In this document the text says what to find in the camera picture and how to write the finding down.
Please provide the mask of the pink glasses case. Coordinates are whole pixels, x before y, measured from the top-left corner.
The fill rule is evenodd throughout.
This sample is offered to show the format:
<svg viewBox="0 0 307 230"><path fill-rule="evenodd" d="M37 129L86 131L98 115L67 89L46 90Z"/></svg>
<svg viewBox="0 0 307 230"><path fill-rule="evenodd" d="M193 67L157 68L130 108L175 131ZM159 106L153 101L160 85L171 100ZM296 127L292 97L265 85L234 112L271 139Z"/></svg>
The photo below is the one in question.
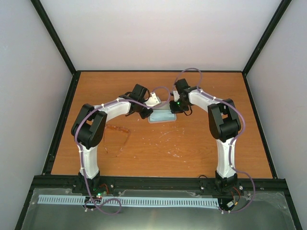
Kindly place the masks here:
<svg viewBox="0 0 307 230"><path fill-rule="evenodd" d="M175 122L176 114L171 112L170 102L162 101L163 106L153 108L153 112L147 118L150 124Z"/></svg>

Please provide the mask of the light blue cleaning cloth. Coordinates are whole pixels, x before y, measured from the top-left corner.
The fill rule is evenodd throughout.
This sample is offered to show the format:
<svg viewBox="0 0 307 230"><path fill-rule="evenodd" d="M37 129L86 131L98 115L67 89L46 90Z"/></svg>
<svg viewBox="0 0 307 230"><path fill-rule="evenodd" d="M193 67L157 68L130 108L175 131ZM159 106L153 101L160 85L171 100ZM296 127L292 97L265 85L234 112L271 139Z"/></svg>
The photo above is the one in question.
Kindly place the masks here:
<svg viewBox="0 0 307 230"><path fill-rule="evenodd" d="M175 121L176 119L176 115L171 113L170 110L154 110L149 116L150 122L168 122Z"/></svg>

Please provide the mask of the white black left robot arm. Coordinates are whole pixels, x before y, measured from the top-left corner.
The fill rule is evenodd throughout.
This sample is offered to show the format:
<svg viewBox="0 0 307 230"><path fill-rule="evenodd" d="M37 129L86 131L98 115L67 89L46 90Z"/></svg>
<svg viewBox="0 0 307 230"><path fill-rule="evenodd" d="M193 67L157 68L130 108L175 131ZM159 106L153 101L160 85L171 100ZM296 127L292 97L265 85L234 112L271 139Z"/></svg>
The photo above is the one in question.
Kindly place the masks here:
<svg viewBox="0 0 307 230"><path fill-rule="evenodd" d="M97 164L97 149L103 139L106 123L118 116L138 113L142 119L153 113L146 102L150 99L147 88L136 84L132 91L117 99L97 106L84 104L71 128L80 155L79 178L82 189L89 193L100 187L100 171Z"/></svg>

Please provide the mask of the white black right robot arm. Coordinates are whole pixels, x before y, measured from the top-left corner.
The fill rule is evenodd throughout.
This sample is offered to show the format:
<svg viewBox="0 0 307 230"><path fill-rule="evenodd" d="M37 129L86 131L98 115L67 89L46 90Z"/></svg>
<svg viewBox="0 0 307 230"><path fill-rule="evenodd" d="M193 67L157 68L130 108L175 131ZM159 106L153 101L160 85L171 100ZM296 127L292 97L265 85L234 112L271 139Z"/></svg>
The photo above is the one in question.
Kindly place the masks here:
<svg viewBox="0 0 307 230"><path fill-rule="evenodd" d="M235 156L235 137L241 130L241 123L234 102L222 100L204 92L201 88L188 85L185 79L177 80L173 90L174 99L170 101L173 114L192 113L196 105L208 113L209 130L216 140L218 165L215 171L215 188L224 194L237 183L237 173L233 169Z"/></svg>

